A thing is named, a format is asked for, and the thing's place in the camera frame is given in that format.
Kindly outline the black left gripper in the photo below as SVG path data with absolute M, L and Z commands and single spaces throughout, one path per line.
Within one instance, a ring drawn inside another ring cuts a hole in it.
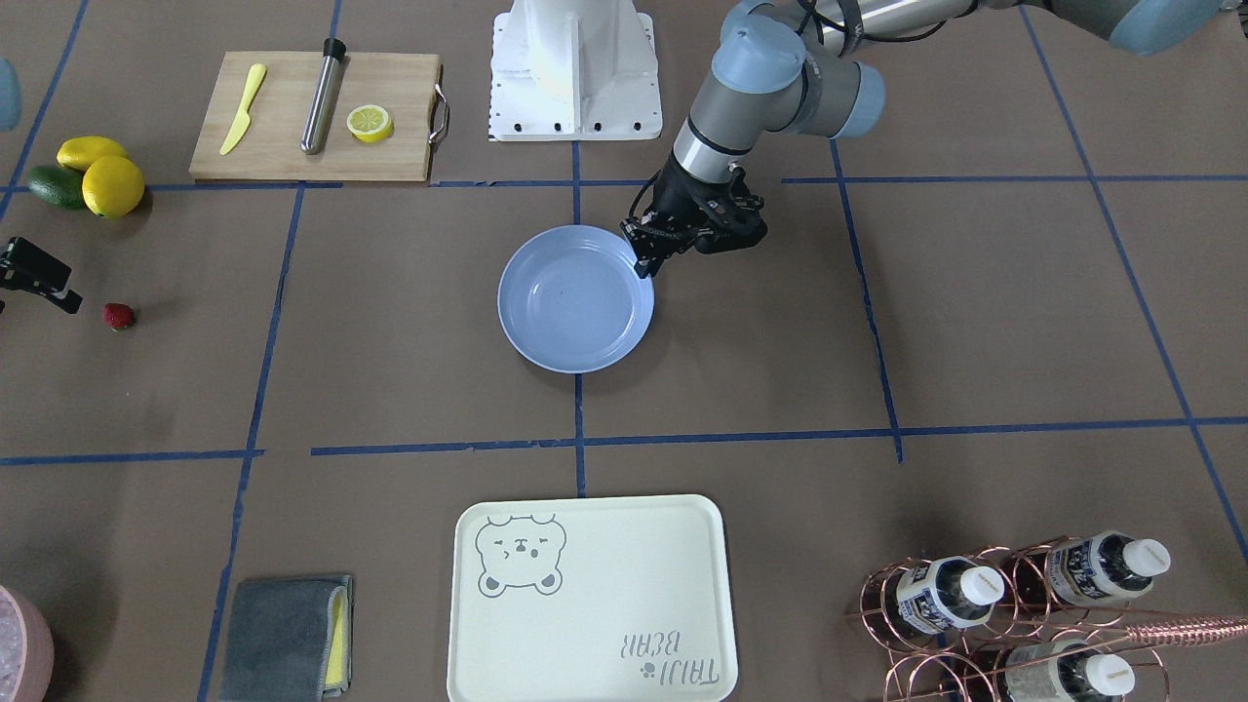
M 651 204 L 641 216 L 624 219 L 622 232 L 636 254 L 634 271 L 639 279 L 655 277 L 673 254 L 696 249 L 699 254 L 720 254 L 718 217 L 710 201 L 721 196 L 721 186 L 698 179 L 669 156 L 651 179 Z

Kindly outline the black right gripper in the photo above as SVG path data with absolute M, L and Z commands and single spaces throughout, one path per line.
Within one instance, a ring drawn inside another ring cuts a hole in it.
M 40 294 L 57 310 L 77 314 L 82 306 L 80 294 L 67 289 L 72 269 L 44 252 L 26 237 L 12 237 L 1 254 L 1 289 L 9 292 Z

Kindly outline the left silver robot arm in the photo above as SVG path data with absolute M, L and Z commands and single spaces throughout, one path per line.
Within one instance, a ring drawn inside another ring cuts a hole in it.
M 766 132 L 860 137 L 879 122 L 885 80 L 856 61 L 870 45 L 902 45 L 1007 1 L 740 1 L 670 154 L 648 182 L 651 201 L 622 232 L 641 279 L 695 250 L 751 249 L 768 232 L 744 162 Z

